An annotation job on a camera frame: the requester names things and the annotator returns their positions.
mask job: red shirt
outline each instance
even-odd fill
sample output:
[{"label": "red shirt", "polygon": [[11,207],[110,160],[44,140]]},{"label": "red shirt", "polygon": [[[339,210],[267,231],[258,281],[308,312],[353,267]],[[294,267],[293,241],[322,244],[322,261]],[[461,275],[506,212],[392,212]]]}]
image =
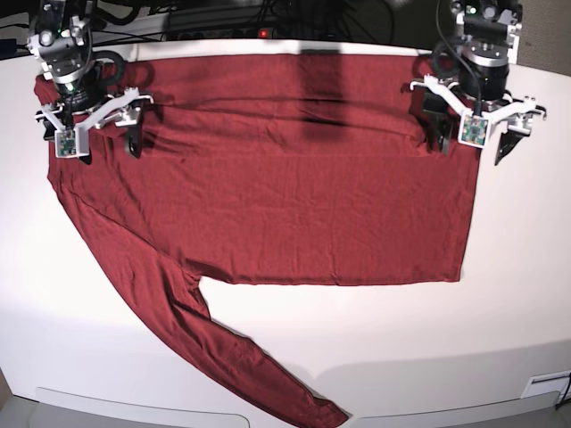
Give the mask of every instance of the red shirt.
[{"label": "red shirt", "polygon": [[[211,321],[201,276],[247,284],[458,281],[477,150],[431,151],[409,57],[248,55],[129,64],[154,94],[140,160],[91,131],[93,163],[49,179],[122,298],[181,357],[299,427],[346,415]],[[38,81],[42,103],[55,98]]]}]

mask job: white tabletop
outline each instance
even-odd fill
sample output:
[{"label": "white tabletop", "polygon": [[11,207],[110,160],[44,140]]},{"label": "white tabletop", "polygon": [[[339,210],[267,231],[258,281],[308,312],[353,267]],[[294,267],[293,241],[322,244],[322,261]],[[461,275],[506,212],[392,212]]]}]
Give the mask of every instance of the white tabletop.
[{"label": "white tabletop", "polygon": [[[314,48],[417,54],[261,40],[118,50],[141,61]],[[31,57],[0,62],[0,367],[14,394],[37,399],[37,388],[47,388],[239,414],[252,428],[289,426],[174,354],[112,288],[46,179],[48,145],[33,120],[37,69]],[[530,376],[571,368],[571,78],[512,66],[508,86],[516,97],[537,98],[549,117],[499,167],[500,130],[484,151],[459,283],[287,287],[204,278],[212,317],[355,417],[517,399]]]}]

